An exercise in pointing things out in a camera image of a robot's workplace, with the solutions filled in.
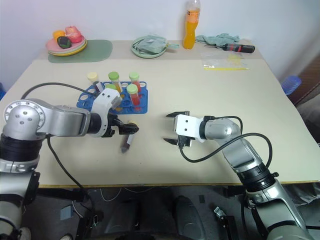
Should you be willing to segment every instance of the beige tabletop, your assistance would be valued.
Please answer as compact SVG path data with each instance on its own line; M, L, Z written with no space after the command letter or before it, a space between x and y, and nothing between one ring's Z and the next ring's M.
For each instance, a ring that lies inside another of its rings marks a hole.
M204 48L166 52L159 58L142 59L130 51L130 42L113 42L109 59L89 63L50 63L45 51L33 61L0 101L0 112L20 99L30 87L45 82L61 82L86 89L88 72L97 72L101 81L117 71L128 81L131 71L147 82L148 112L119 115L139 125L129 151L122 154L122 136L112 138L53 137L51 142L66 169L87 187L119 185L238 184L240 181L223 155L200 163L189 163L176 146L163 140L176 137L173 119L166 114L189 110L191 116L235 115L242 118L243 133L262 133L272 142L271 172L279 172L283 183L317 182L320 179L320 149L309 134L296 108L284 95L268 65L256 50L243 54L246 70L205 70L207 53L222 50ZM44 86L28 97L53 105L76 106L80 92L63 86ZM0 127L5 124L1 117ZM264 162L268 146L258 137L247 138ZM203 157L218 147L214 141L192 142L184 151L190 158ZM40 187L70 187L75 184L65 175L44 141L40 162Z

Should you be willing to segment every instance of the green cloth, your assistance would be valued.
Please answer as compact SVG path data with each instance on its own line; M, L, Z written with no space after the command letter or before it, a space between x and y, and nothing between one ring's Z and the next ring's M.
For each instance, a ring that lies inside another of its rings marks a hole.
M239 42L239 36L230 36L228 33L222 33L218 36L204 36L199 35L195 38L198 43L205 43L208 45L225 45L225 44L234 44Z
M110 57L112 43L109 40L88 40L87 46L75 55L54 56L49 54L48 60L54 64L99 62Z

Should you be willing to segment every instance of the white wall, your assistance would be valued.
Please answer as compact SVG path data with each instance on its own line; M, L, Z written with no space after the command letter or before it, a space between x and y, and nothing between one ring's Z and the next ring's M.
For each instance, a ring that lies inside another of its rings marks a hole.
M37 57L52 32L75 25L88 39L183 37L186 0L0 0L0 82L5 89ZM314 41L319 0L201 0L197 35L251 39L278 78Z

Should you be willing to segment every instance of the orange liquid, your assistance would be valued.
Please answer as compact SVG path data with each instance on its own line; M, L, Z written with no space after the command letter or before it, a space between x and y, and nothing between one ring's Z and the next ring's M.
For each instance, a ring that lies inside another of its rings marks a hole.
M192 15L198 15L200 13L199 10L189 11ZM192 49L196 42L196 28L198 26L198 18L195 20L195 17L186 16L185 20L185 36L183 39L183 47L185 49Z

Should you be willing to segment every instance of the test tube rack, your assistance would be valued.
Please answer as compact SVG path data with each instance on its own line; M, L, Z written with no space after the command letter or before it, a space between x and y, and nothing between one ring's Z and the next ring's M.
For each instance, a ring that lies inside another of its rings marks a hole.
M105 88L105 84L112 84L111 81L105 81L102 83L103 88ZM133 105L130 95L127 92L127 86L131 84L131 81L121 81L122 92L120 96L122 97L122 102L115 109L110 109L109 113L112 114L145 114L148 112L148 90L147 83L145 81L140 82L141 91L138 93L140 97L140 104ZM86 91L90 93L95 93L95 87L91 85L86 89ZM89 95L83 92L78 99L76 104L77 108L87 109L91 111L92 104L94 103L95 96Z

